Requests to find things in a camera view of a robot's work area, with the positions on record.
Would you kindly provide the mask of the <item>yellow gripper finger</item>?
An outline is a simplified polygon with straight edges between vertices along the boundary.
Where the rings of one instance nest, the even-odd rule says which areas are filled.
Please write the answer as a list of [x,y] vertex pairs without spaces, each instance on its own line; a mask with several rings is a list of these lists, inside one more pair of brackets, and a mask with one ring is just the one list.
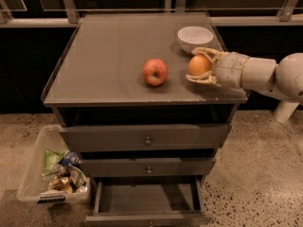
[[217,81],[217,78],[212,71],[207,71],[199,76],[192,76],[190,74],[186,74],[186,78],[188,81],[193,83],[221,87],[221,84]]
[[194,48],[191,53],[193,55],[204,55],[206,56],[212,63],[215,63],[220,59],[220,57],[223,55],[223,52],[218,51],[213,48],[208,48],[208,47],[196,47]]

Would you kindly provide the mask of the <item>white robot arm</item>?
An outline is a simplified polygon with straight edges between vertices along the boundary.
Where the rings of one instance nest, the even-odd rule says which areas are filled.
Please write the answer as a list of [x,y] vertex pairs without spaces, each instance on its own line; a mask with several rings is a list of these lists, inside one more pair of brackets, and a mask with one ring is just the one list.
[[293,53],[280,63],[207,47],[197,47],[192,53],[206,56],[212,67],[199,76],[187,74],[191,82],[250,90],[282,101],[303,104],[302,53]]

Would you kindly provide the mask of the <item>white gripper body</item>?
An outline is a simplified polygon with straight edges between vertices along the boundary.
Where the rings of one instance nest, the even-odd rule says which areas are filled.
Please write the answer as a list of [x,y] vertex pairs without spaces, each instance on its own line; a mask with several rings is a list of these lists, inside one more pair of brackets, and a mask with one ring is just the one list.
[[215,64],[217,81],[226,88],[239,89],[241,76],[249,57],[236,52],[223,53]]

